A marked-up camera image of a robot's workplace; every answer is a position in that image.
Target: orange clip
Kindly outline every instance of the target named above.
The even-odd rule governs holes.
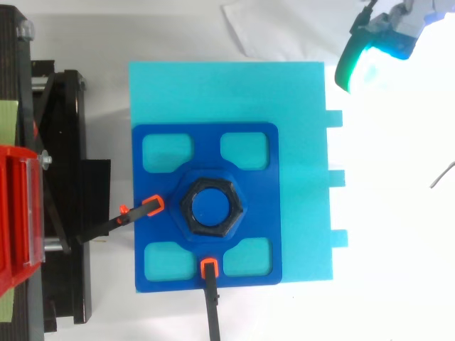
[[[129,208],[126,205],[120,205],[120,214],[125,215],[129,212]]]
[[[200,262],[200,274],[203,279],[205,279],[205,265],[213,263],[213,267],[215,268],[215,277],[220,275],[220,270],[218,269],[218,261],[215,258],[206,258]]]
[[[129,208],[126,206],[126,205],[120,205],[120,214],[121,215],[125,215],[129,212]],[[120,218],[117,218],[117,222],[119,224],[122,223],[122,221],[120,220]]]
[[[164,200],[162,197],[160,197],[159,195],[155,194],[154,196],[148,198],[148,199],[145,199],[142,204],[145,205],[147,204],[148,202],[151,202],[152,200],[158,200],[159,202],[159,208],[157,208],[156,210],[154,211],[151,211],[149,214],[147,214],[147,216],[149,217],[153,217],[154,215],[160,213],[162,210],[164,210]]]

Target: metal screw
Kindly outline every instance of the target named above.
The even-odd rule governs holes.
[[[44,150],[39,156],[39,161],[41,163],[41,167],[43,167],[43,170],[46,171],[49,168],[49,165],[52,163],[52,156],[48,154],[48,151]]]
[[[79,90],[85,91],[87,89],[87,80],[84,77],[79,76]]]
[[[23,41],[30,42],[35,39],[35,26],[29,20],[22,20],[17,28],[17,36]]]

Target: square cutout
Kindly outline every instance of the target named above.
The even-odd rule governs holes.
[[[188,134],[152,134],[142,141],[142,164],[149,173],[172,173],[194,156]]]
[[[269,165],[269,139],[264,133],[226,133],[221,156],[244,171],[263,171]]]

